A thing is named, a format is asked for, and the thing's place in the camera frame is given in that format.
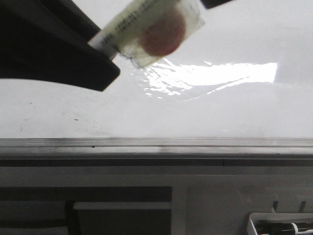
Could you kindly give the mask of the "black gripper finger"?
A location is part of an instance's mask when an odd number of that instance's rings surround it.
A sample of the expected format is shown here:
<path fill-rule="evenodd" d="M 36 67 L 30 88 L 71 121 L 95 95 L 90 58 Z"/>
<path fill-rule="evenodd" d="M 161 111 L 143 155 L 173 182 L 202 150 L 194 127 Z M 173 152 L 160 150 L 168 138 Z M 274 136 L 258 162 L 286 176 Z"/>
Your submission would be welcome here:
<path fill-rule="evenodd" d="M 212 9 L 232 0 L 200 0 L 205 9 Z"/>
<path fill-rule="evenodd" d="M 3 0 L 0 76 L 103 91 L 120 69 L 88 44 L 99 30 L 70 0 Z"/>

